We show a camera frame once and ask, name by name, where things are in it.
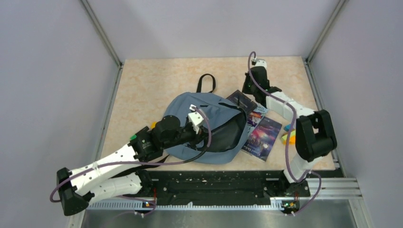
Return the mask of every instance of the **white robotic arm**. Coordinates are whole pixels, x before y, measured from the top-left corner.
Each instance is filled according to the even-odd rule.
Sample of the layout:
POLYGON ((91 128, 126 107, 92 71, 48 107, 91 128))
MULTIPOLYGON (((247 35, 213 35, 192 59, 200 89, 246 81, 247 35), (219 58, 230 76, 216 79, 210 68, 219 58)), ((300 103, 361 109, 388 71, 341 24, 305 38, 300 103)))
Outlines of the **white robotic arm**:
POLYGON ((242 91, 253 94, 257 102, 262 103, 269 110, 278 113, 289 122, 292 122, 294 116, 289 105, 294 107, 296 111, 296 121, 290 128, 296 130, 298 153, 289 164, 289 169, 283 171, 286 179, 284 182, 287 182, 285 188, 288 188, 287 186, 290 186, 290 184, 303 180, 306 177, 307 170, 311 170, 323 156, 326 156, 337 146, 330 115, 326 110, 315 111, 306 108, 288 97, 277 87, 270 87, 267 80, 267 63, 265 60, 254 58, 252 59, 252 64, 254 67, 251 68, 251 72, 253 72, 255 81, 271 96, 267 96, 254 85, 249 78, 249 73, 246 73, 242 91), (318 132, 315 133, 313 128, 317 128, 318 132))
POLYGON ((160 157, 163 149, 202 141, 206 131, 202 126, 204 118, 196 112, 194 105, 190 110, 184 127, 180 127, 177 117, 166 116, 155 125, 155 130, 143 128, 109 156, 78 169, 60 169, 57 172, 58 184, 69 179, 58 189, 64 214, 76 214, 107 198, 137 194, 144 188, 144 183, 135 173, 136 167, 160 157))

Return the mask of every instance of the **marble-patterned surface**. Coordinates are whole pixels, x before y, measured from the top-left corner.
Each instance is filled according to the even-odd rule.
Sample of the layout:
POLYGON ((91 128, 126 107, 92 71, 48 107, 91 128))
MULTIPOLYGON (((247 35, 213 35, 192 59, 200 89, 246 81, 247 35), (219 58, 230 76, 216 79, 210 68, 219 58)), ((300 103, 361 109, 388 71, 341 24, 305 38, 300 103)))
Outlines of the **marble-patterned surface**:
MULTIPOLYGON (((301 57, 263 57, 268 63, 268 77, 272 86, 281 88, 288 96, 306 107, 317 109, 301 57)), ((122 78, 107 129, 102 157, 119 149, 137 131, 159 121, 168 104, 179 94, 196 92, 202 74, 216 77, 215 94, 227 97, 242 89, 247 71, 247 58, 184 58, 126 60, 122 78)), ((202 92, 211 90, 212 80, 205 77, 202 92)), ((274 112, 268 117, 287 125, 274 112)), ((224 165, 188 163, 161 166, 154 170, 282 170, 285 168, 285 146, 277 139, 266 162, 240 151, 234 160, 224 165)), ((290 146, 290 158, 296 154, 290 146)), ((166 162, 176 162, 170 156, 166 162)), ((335 169, 331 154, 314 169, 335 169)))

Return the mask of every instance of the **book cover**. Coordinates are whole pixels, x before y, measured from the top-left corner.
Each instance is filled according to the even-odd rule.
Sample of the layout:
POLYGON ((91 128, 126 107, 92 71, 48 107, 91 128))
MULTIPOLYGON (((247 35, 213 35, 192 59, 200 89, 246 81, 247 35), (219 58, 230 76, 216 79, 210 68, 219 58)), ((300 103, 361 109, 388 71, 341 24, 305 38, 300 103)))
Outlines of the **book cover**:
POLYGON ((274 143, 276 142, 281 126, 282 124, 279 122, 264 117, 259 125, 252 131, 242 149, 257 158, 266 161, 274 143))
POLYGON ((255 102, 253 102, 249 97, 247 97, 239 90, 232 93, 230 96, 227 97, 227 99, 242 108, 246 114, 249 114, 258 106, 255 102))
POLYGON ((260 123, 263 117, 266 115, 268 109, 263 107, 260 104, 257 104, 255 110, 249 113, 248 115, 248 136, 253 132, 256 126, 260 123))

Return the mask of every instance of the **white wall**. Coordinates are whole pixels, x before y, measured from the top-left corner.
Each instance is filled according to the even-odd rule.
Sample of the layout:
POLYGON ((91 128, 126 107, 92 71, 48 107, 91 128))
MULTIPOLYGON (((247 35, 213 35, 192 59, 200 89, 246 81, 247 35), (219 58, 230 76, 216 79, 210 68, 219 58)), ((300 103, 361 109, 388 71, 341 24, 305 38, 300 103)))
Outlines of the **white wall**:
POLYGON ((402 227, 403 1, 349 1, 313 62, 375 227, 402 227))
POLYGON ((77 0, 2 0, 0 31, 0 227, 65 227, 56 171, 90 162, 117 67, 77 0))
POLYGON ((121 59, 305 56, 337 0, 90 0, 121 59))

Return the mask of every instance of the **black backpack handle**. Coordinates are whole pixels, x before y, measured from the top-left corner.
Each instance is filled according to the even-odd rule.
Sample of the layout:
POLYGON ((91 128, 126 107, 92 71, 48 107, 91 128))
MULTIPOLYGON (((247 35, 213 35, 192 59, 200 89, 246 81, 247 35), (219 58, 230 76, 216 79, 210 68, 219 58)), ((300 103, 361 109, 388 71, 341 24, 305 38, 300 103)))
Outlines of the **black backpack handle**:
POLYGON ((200 77, 200 79, 199 79, 199 83, 197 84, 197 90, 196 90, 196 92, 197 93, 201 93, 202 92, 202 81, 203 81, 203 78, 204 78, 204 76, 211 76, 211 78, 213 79, 213 90, 211 90, 209 93, 212 93, 214 90, 215 90, 215 78, 214 78, 214 76, 213 75, 211 75, 211 74, 204 74, 204 75, 202 75, 201 77, 200 77))

